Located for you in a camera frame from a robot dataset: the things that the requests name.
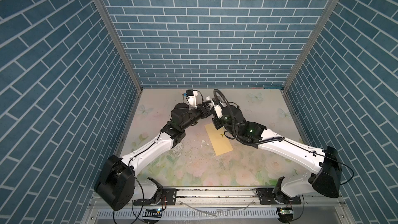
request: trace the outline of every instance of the table surface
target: table surface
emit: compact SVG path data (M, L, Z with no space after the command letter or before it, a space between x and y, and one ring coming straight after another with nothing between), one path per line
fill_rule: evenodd
M211 89L200 89L203 97ZM228 101L240 105L247 121L265 125L276 133L301 141L281 92L277 89L222 89ZM170 111L182 102L184 89L144 89L121 155L156 137L170 119ZM275 153L231 140L233 151L216 156L205 125L211 117L186 129L185 138L150 163L138 178L153 177L163 186L275 185L281 176L303 173L305 168Z

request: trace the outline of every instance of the black cable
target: black cable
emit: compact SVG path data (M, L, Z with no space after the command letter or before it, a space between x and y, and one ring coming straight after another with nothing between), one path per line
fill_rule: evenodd
M166 200L166 196L165 196L165 195L162 195L162 196L161 196L162 205L163 205L163 197L164 197L164 208L163 208L163 206L162 206L162 209L159 211L159 214L151 215L151 216L149 216L149 217L162 217L162 212L165 211L166 208L167 208L167 200ZM138 218L138 220L140 220L141 222L146 223L146 222L144 221L144 218L142 218L142 219Z
M225 134L226 132L228 132L228 131L225 131L225 132L224 132L224 136L225 136L226 138L231 139L231 140L232 140L232 139L235 139L235 138L228 137L228 136Z
M231 115L232 136L234 138L236 138L236 140L238 142L240 142L241 144L244 144L244 145L247 145L247 146L256 146L256 145L259 145L259 144L265 144L265 143L274 142L274 141L282 141L282 140L285 139L284 137L276 137L276 138L268 138L266 140L259 141L259 142L253 142L253 143L241 140L241 138L238 136L238 134L236 133L236 130L235 130L235 116L234 116L234 113L232 112L232 108L231 108L231 105L229 104L228 100L226 99L224 94L218 89L214 89L213 94L214 94L214 97L216 98L216 100L218 100L217 94L219 94L221 96L222 100L226 103L226 107L228 108L228 111L229 111L229 113Z
M302 214L304 213L305 200L304 200L304 196L303 196L302 194L301 194L301 197L302 197L302 211L301 211L301 214L300 214L299 217L297 217L297 218L291 220L291 222L300 219L300 217L301 217Z
M197 107L188 107L188 108L191 108L191 109L198 109ZM186 108L174 108L173 110L177 110L177 109L186 109Z
M305 150L305 151L307 151L307 152L309 152L309 153L312 153L312 154L314 154L314 155L318 155L318 156L321 156L321 157L326 157L326 156L321 155L321 154L318 154L318 153L316 153L316 152L311 152L311 151L309 151L309 150L307 150L307 149L305 149L305 148L303 148L303 147L301 147L301 146L298 146L298 145L296 145L296 144L293 144L293 143L291 143L291 142L289 142L289 141L287 141L287 140L285 140L285 141L288 142L289 144L294 145L295 147L299 147L300 149ZM344 165L345 167L347 167L348 169L351 170L351 172L352 172L351 177L350 177L347 181L341 183L340 185L346 184L347 182L351 181L352 178L355 176L354 170L353 170L351 167L349 167L348 165L346 165L345 163L339 162L339 161L337 161L337 160L335 160L335 159L333 159L333 158L331 158L331 157L326 157L326 158L328 158L328 159L330 159L330 160L332 160L332 161L335 161L336 163L339 163L339 164L341 164L341 165Z
M136 155L134 155L134 157L137 157L138 155L140 155L141 153L144 153L144 152L146 152L149 148L151 148L154 144L156 143L156 141L154 141L148 148L146 148L145 150L143 150L142 152L140 152L140 153L138 153L138 154L136 154Z
M225 103L225 102L221 102L221 103ZM235 102L230 101L230 103L235 104L238 107L238 104L236 104Z
M222 105L222 103L221 103L220 99L218 98L218 96L216 96L214 90L213 90L213 96L214 96L214 98L215 98L215 103L216 103L216 105L219 105L219 106L221 107L221 109L224 109L224 106Z
M195 91L197 91L197 92L199 92L200 93L200 96L202 97L202 103L204 102L204 100L203 100L203 95L202 95L202 93L200 92L200 91L198 91L198 90L195 90Z
M146 223L143 219L138 218L139 216L136 216L136 215L135 215L134 210L132 209L132 204L131 204L131 211L132 211L132 214L134 215L135 218L137 218L137 219L138 219L139 221L141 221L141 222Z
M141 209L140 209L140 212L138 213L138 216L135 218L135 220L134 220L131 224L133 224L133 223L138 219L138 217L141 215L142 209L143 209L143 207L144 207L144 189L142 189L142 186L141 186L140 181L138 181L137 177L135 176L134 172L132 171L132 169L131 169L131 167L130 167L130 163L131 163L132 159L133 159L133 157L132 157L132 158L130 159L130 161L129 161L129 168L130 168L130 170L131 170L132 175L134 176L135 180L138 182L138 185L139 185L140 188L141 188L141 192L142 192L142 204L141 204Z

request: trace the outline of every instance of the brick wall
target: brick wall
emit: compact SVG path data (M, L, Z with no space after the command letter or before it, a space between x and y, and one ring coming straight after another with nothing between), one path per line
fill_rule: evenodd
M355 170L341 193L357 223L398 222L397 11L398 0L340 0L287 90L312 144Z
M143 87L281 88L327 0L104 0Z
M136 89L92 0L0 0L0 223L75 223Z

